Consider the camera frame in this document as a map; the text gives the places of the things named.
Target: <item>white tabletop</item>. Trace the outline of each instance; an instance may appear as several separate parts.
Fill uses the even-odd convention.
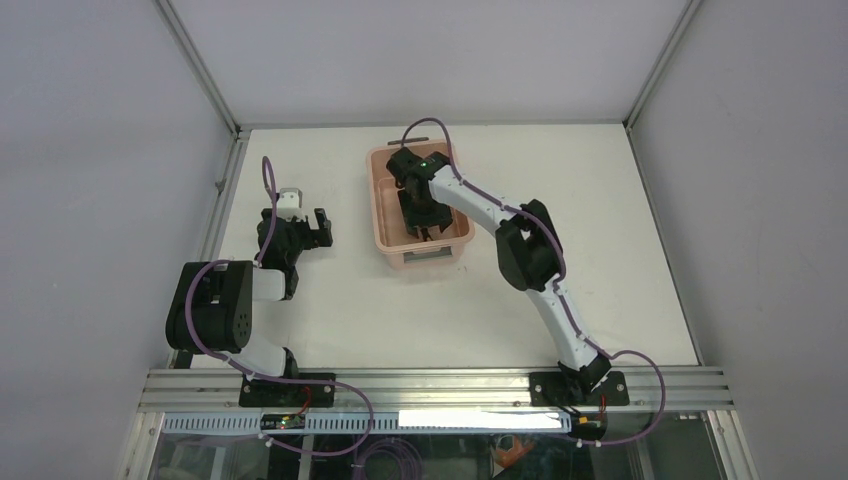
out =
[[[481,228],[458,262],[393,270],[377,250],[365,155],[403,127],[254,130],[221,258],[252,259],[269,205],[260,161],[277,186],[326,209],[331,248],[304,252],[294,299],[254,303],[254,334],[289,347],[301,367],[552,366],[556,351],[524,293],[497,267]],[[640,350],[662,365],[697,364],[657,230],[621,125],[456,126],[466,176],[514,199],[544,202],[565,248],[567,284],[608,351]],[[413,136],[442,138],[435,127]],[[310,219],[314,224],[314,215]],[[639,364],[622,358],[620,364]],[[220,366],[197,357],[197,367]]]

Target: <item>black bracket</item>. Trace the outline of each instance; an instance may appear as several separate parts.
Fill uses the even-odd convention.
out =
[[[335,381],[335,373],[301,373],[299,380]],[[330,408],[335,402],[336,387],[323,385],[285,385],[264,380],[242,378],[239,406],[244,408],[300,408],[312,394],[310,407]]]
[[[538,200],[521,205],[521,210],[533,215],[553,234],[562,248],[548,209]],[[559,271],[556,251],[543,230],[531,220],[514,215],[501,222],[495,230],[498,268],[504,279],[516,290],[543,291],[545,284]]]
[[[530,374],[530,404],[534,407],[597,407],[604,395],[607,406],[623,407],[630,405],[627,382],[621,372],[609,372],[604,383],[575,400],[574,390],[562,372],[533,372]]]

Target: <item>enclosure wall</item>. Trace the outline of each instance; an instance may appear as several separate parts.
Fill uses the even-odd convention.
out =
[[[687,0],[172,0],[241,124],[620,122]]]
[[[843,0],[705,1],[633,132],[763,478],[848,470],[846,32]]]
[[[149,1],[0,7],[3,478],[112,478],[229,137]]]

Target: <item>cable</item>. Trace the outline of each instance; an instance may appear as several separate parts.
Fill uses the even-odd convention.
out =
[[[274,169],[271,166],[271,161],[268,159],[268,157],[262,158],[262,180],[264,181],[265,189],[268,191],[269,197],[271,198],[271,228],[268,230],[268,236],[265,238],[265,243],[263,243],[262,248],[259,251],[259,254],[256,256],[257,263],[262,262],[262,257],[264,257],[265,251],[268,249],[268,244],[271,241],[271,235],[273,235],[273,233],[274,233],[274,227],[276,226],[276,218],[277,218],[277,201],[276,201],[276,198],[275,198],[276,197],[275,192],[276,192],[276,189],[277,189],[277,183],[276,183],[276,180],[274,179]],[[250,370],[249,368],[245,367],[244,365],[233,360],[229,355],[217,353],[217,352],[213,352],[212,350],[209,350],[209,348],[206,345],[204,345],[203,342],[200,340],[200,336],[197,335],[197,330],[194,328],[194,319],[191,316],[191,303],[194,300],[194,293],[197,291],[197,286],[198,286],[198,284],[200,284],[200,280],[206,275],[206,273],[208,273],[210,270],[212,270],[213,268],[215,268],[219,265],[226,265],[229,262],[230,262],[229,260],[213,260],[213,261],[207,263],[197,272],[197,274],[191,280],[191,284],[189,284],[188,292],[186,293],[184,314],[185,314],[185,319],[186,319],[186,327],[188,327],[188,333],[191,336],[191,339],[194,342],[194,344],[204,354],[209,355],[212,358],[216,358],[218,360],[221,360],[221,361],[227,363],[231,367],[235,368],[239,372],[246,375],[248,378],[258,378],[258,379],[264,380],[266,382],[280,383],[280,384],[283,384],[283,385],[320,385],[320,386],[330,385],[330,386],[333,386],[333,387],[336,387],[336,388],[344,388],[344,389],[347,389],[347,390],[355,393],[356,395],[358,395],[365,402],[365,407],[368,409],[368,424],[365,427],[365,432],[363,432],[362,436],[359,437],[359,440],[354,442],[353,445],[351,445],[350,447],[345,448],[343,450],[338,450],[338,451],[335,451],[335,452],[319,452],[319,451],[314,451],[314,450],[304,450],[302,448],[298,448],[298,447],[295,447],[295,446],[292,446],[292,445],[282,443],[278,440],[275,440],[274,438],[268,437],[267,435],[263,435],[263,438],[268,438],[268,445],[269,446],[270,445],[277,445],[278,447],[285,448],[286,450],[290,450],[290,451],[295,452],[295,453],[310,454],[310,455],[315,456],[315,457],[336,457],[336,456],[340,456],[340,455],[345,455],[345,454],[350,453],[350,452],[356,450],[357,448],[359,448],[359,446],[362,445],[363,442],[365,442],[365,439],[368,438],[368,435],[371,433],[371,429],[373,428],[373,424],[374,424],[374,406],[371,405],[371,401],[368,400],[368,397],[365,395],[365,393],[362,390],[360,390],[360,389],[358,389],[358,388],[356,388],[352,385],[348,385],[348,384],[342,383],[342,382],[336,382],[336,381],[333,381],[333,380],[305,380],[305,379],[279,378],[279,377],[273,377],[271,375],[265,375],[264,373],[254,372],[254,371]]]
[[[559,283],[561,281],[565,280],[566,264],[565,264],[565,255],[563,254],[562,247],[560,246],[559,241],[557,240],[556,236],[554,236],[553,232],[551,232],[551,230],[541,220],[539,220],[535,215],[533,215],[529,212],[525,212],[524,210],[521,210],[520,208],[515,208],[515,207],[510,206],[510,205],[505,205],[503,202],[501,202],[500,200],[498,200],[497,198],[495,198],[491,194],[486,193],[485,191],[483,191],[482,189],[473,185],[471,182],[469,182],[468,180],[465,180],[462,177],[462,174],[456,168],[456,164],[453,161],[453,146],[451,145],[450,134],[448,133],[448,127],[444,124],[444,122],[442,122],[438,118],[434,118],[434,117],[425,117],[425,118],[422,118],[421,120],[413,122],[412,125],[407,127],[406,131],[403,132],[403,136],[401,137],[401,140],[400,140],[400,146],[401,147],[404,146],[404,143],[406,142],[406,137],[407,137],[407,135],[409,135],[409,132],[412,131],[412,129],[414,127],[416,127],[416,126],[418,126],[418,125],[420,125],[424,122],[433,122],[442,129],[442,133],[444,133],[444,135],[445,135],[445,142],[447,143],[448,163],[451,167],[451,171],[453,172],[454,176],[457,178],[457,180],[459,180],[460,185],[468,187],[469,190],[476,193],[480,197],[483,197],[484,199],[488,200],[489,202],[493,203],[498,208],[505,210],[507,212],[513,213],[515,215],[521,215],[522,217],[530,220],[531,222],[533,222],[534,225],[539,227],[539,229],[545,234],[545,238],[548,240],[548,243],[550,244],[551,248],[553,248],[554,252],[556,253],[557,261],[559,262],[559,267],[560,267],[559,268],[559,277],[557,277],[557,279],[554,281],[554,291],[556,292],[557,298],[559,298],[560,304],[562,305],[562,308],[565,311],[566,317],[568,317],[568,321],[571,324],[571,327],[574,329],[574,332],[577,334],[577,336],[582,338],[583,341],[587,345],[594,348],[599,354],[608,358],[610,361],[615,360],[622,355],[633,355],[633,356],[639,357],[642,360],[645,360],[646,362],[648,362],[648,364],[654,369],[654,372],[656,372],[657,379],[660,382],[660,406],[659,406],[659,409],[657,410],[657,414],[651,420],[651,423],[647,427],[645,427],[645,429],[642,430],[641,432],[636,433],[634,435],[631,435],[629,437],[625,437],[625,438],[622,438],[622,439],[619,439],[619,440],[610,440],[608,442],[603,442],[603,443],[597,442],[596,444],[597,445],[623,445],[625,443],[630,443],[630,442],[639,440],[639,439],[645,437],[646,435],[648,435],[649,433],[651,433],[657,427],[657,424],[659,423],[663,412],[665,412],[665,403],[666,403],[667,392],[666,392],[666,388],[665,388],[665,379],[663,378],[663,374],[660,371],[660,367],[657,366],[657,364],[654,363],[654,361],[651,360],[650,357],[648,357],[644,353],[638,352],[636,350],[621,350],[619,352],[616,352],[615,354],[610,354],[609,352],[607,352],[606,350],[601,348],[592,339],[590,339],[588,335],[585,335],[580,330],[580,327],[577,326],[577,322],[574,320],[574,315],[572,314],[571,309],[568,307],[568,302],[565,301],[565,298],[563,297],[562,292],[559,290]],[[568,436],[566,436],[565,438],[567,438],[571,441],[575,441],[575,442],[580,441],[578,439],[568,437]]]
[[[309,388],[309,387],[303,387],[303,389],[306,390],[306,394],[308,395],[308,397],[306,398],[306,401],[303,402],[303,406],[300,407],[300,410],[298,410],[298,412],[295,413],[295,416],[300,415],[301,413],[305,412],[306,409],[309,408],[309,404],[312,403],[312,389]]]
[[[415,447],[401,438],[384,438],[368,445],[361,454],[357,453],[353,467],[353,480],[368,480],[365,463],[374,455],[385,454],[394,459],[398,470],[391,478],[420,480],[423,478],[423,460]]]
[[[274,178],[274,167],[267,156],[262,157],[262,183],[265,184],[265,191],[268,192],[268,197],[271,199],[271,225],[269,225],[268,235],[265,236],[265,241],[262,242],[262,247],[256,255],[256,263],[260,266],[262,259],[265,258],[265,252],[268,251],[268,245],[271,244],[274,229],[277,228],[277,179]]]

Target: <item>pink plastic basket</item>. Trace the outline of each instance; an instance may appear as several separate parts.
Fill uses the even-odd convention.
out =
[[[444,140],[407,143],[406,146],[421,157],[434,151],[447,155],[447,143]],[[431,231],[432,241],[424,242],[407,233],[397,198],[398,189],[394,177],[386,169],[389,157],[399,149],[399,145],[378,147],[368,152],[365,160],[377,248],[386,255],[389,265],[394,268],[455,262],[462,255],[465,244],[474,238],[474,223],[464,214],[451,209],[453,223],[444,232],[434,228]]]

